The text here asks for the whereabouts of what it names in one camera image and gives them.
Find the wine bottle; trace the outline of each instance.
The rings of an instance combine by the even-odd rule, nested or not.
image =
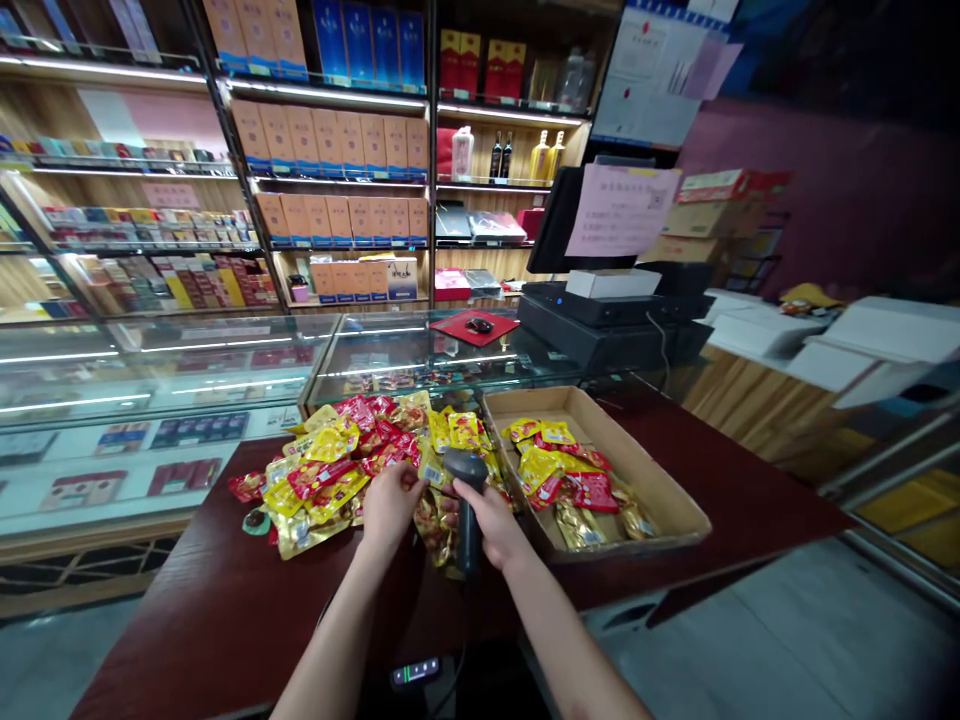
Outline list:
[[[497,142],[493,145],[493,152],[490,153],[490,178],[488,182],[493,185],[496,178],[500,177],[500,158],[503,157],[503,147],[500,145],[500,131],[497,130]]]
[[[500,159],[500,172],[497,177],[508,178],[507,184],[510,184],[510,156],[513,155],[513,132],[507,133],[507,144],[503,148],[503,155]]]

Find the notice paper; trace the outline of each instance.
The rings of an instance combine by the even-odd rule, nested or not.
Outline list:
[[[621,257],[650,249],[663,230],[679,170],[587,165],[567,255]]]

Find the pink wall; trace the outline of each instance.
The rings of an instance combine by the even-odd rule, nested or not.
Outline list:
[[[958,274],[960,142],[951,138],[721,98],[704,103],[677,166],[795,173],[771,208],[791,218],[768,297],[801,282],[849,297],[906,276]]]

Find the cable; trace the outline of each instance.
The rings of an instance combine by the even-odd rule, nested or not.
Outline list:
[[[652,322],[653,326],[660,331],[660,356],[663,358],[664,376],[663,380],[660,381],[660,387],[657,389],[657,392],[659,392],[661,395],[665,395],[666,390],[670,385],[670,360],[667,359],[667,333],[662,327],[660,327],[660,324],[653,319],[653,316],[650,315],[649,310],[647,310],[647,320]]]

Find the cardboard box stack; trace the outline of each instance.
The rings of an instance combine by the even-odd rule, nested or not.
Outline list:
[[[707,262],[729,272],[743,240],[763,224],[767,209],[786,188],[790,173],[727,170],[684,178],[664,222],[663,234],[641,261]]]

